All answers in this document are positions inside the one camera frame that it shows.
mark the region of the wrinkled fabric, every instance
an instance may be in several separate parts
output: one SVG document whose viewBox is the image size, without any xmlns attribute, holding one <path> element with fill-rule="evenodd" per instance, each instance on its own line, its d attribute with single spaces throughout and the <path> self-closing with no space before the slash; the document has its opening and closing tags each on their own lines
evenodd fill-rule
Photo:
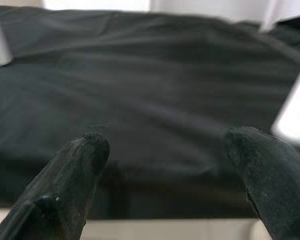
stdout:
<svg viewBox="0 0 300 240">
<path fill-rule="evenodd" d="M 91 218 L 254 217 L 226 130 L 268 133 L 300 59 L 215 18 L 0 7 L 0 207 L 87 132 L 110 157 Z"/>
</svg>

